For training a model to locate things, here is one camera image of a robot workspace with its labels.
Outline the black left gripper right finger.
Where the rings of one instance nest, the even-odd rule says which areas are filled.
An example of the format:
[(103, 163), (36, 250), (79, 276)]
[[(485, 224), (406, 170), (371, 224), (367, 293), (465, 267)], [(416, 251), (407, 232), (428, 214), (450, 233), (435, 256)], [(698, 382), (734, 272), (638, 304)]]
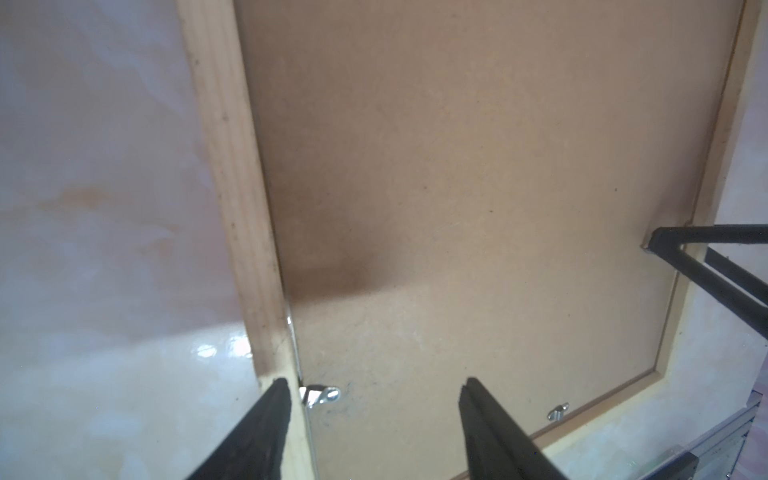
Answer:
[(475, 377), (461, 388), (459, 412), (471, 479), (565, 479)]

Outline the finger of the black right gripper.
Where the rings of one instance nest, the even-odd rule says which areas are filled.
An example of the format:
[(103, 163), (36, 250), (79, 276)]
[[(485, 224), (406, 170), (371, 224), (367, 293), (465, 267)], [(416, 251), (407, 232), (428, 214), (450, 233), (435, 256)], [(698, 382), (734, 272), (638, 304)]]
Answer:
[(645, 250), (706, 291), (765, 338), (767, 283), (711, 246), (766, 243), (765, 224), (659, 227), (651, 233)]

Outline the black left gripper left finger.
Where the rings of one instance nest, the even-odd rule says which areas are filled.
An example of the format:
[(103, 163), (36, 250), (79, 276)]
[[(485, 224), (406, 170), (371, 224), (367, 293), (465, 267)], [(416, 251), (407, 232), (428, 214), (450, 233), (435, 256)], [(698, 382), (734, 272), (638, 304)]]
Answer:
[(291, 391), (276, 379), (189, 480), (279, 480), (291, 417)]

